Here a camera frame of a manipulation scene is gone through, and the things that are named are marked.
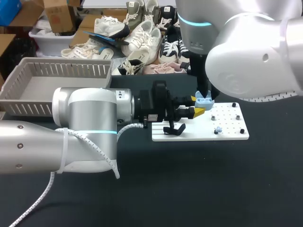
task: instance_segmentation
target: white sneaker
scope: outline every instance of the white sneaker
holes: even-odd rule
[[[147,63],[149,58],[150,54],[147,49],[136,50],[113,71],[112,75],[135,75]]]
[[[121,50],[127,57],[133,51],[138,50],[144,42],[144,33],[151,33],[153,29],[153,22],[150,20],[143,21],[134,29],[134,31],[124,40],[129,43],[128,46],[122,46]]]
[[[118,19],[103,16],[101,19],[97,18],[95,20],[94,32],[112,39],[118,39],[128,36],[130,30],[127,25],[119,22]]]
[[[106,48],[99,54],[94,49],[84,49],[76,46],[74,49],[65,49],[61,51],[61,56],[68,59],[111,59],[114,55],[113,50]]]
[[[140,49],[148,49],[150,53],[150,58],[146,65],[152,64],[158,57],[158,51],[161,46],[161,31],[155,28],[150,34],[145,32],[145,39]]]

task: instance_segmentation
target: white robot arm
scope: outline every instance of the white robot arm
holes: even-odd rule
[[[218,90],[253,102],[303,95],[301,0],[176,3],[183,42],[207,55],[205,71]]]

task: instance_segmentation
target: label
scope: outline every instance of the label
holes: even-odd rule
[[[170,7],[169,6],[164,7],[164,12],[170,12]]]
[[[144,55],[144,54],[142,54],[138,59],[141,60],[141,59],[143,59],[143,58],[145,58],[145,55]]]
[[[148,115],[148,120],[149,122],[156,122],[158,119],[158,115],[157,114],[150,114]]]

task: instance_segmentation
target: white plastic bin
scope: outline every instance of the white plastic bin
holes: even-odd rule
[[[43,55],[61,56],[61,50],[69,48],[69,44],[75,35],[72,36],[41,36],[36,35],[39,29],[32,29],[29,37],[34,38]]]

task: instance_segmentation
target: white pegboard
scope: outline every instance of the white pegboard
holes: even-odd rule
[[[207,141],[207,140],[248,140],[249,132],[247,130],[241,108],[238,103],[236,107],[232,103],[215,103],[210,111],[193,120],[181,119],[175,122],[175,129],[181,124],[186,124],[186,129],[180,136],[164,135],[163,127],[169,127],[168,122],[152,124],[153,141]],[[217,127],[222,128],[222,132],[217,135],[214,130]]]

